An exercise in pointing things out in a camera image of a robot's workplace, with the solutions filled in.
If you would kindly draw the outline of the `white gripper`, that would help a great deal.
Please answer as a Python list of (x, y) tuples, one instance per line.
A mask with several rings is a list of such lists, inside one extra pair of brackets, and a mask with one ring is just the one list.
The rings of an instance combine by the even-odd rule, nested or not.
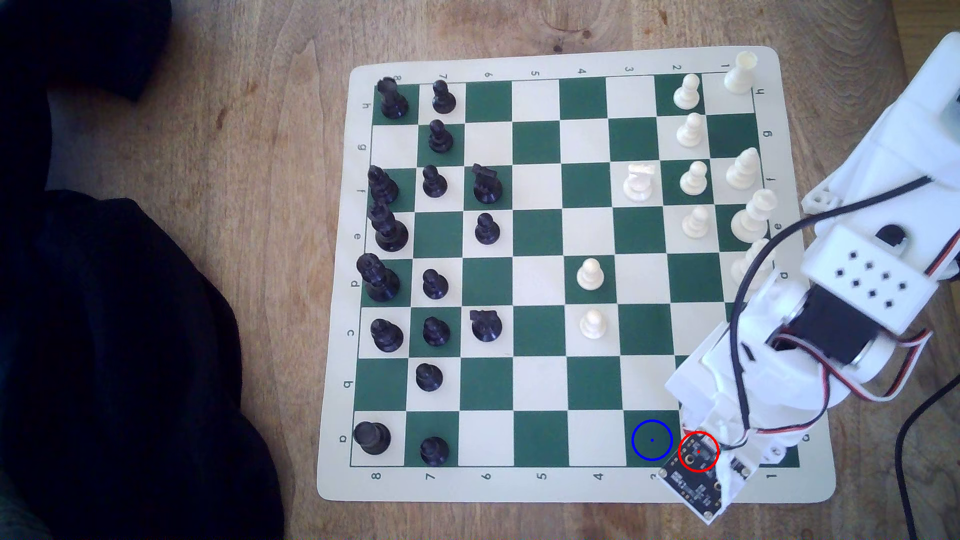
[(863, 382), (863, 313), (818, 283), (754, 280), (738, 303), (741, 385), (722, 323), (667, 381), (684, 428), (743, 461), (834, 461), (829, 408)]

